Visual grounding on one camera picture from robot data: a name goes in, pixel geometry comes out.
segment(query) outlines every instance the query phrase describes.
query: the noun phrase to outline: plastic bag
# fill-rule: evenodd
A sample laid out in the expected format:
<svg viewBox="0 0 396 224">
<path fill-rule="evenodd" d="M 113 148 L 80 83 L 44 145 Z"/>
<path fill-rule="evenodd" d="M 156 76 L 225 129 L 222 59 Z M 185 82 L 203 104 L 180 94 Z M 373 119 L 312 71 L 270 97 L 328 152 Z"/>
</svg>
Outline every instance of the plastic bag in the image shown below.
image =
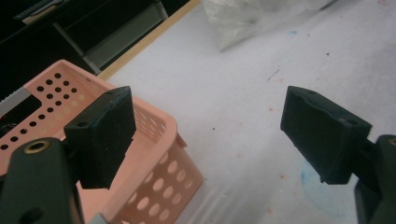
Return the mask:
<svg viewBox="0 0 396 224">
<path fill-rule="evenodd" d="M 202 0 L 220 49 L 291 20 L 307 10 L 319 10 L 333 0 Z"/>
</svg>

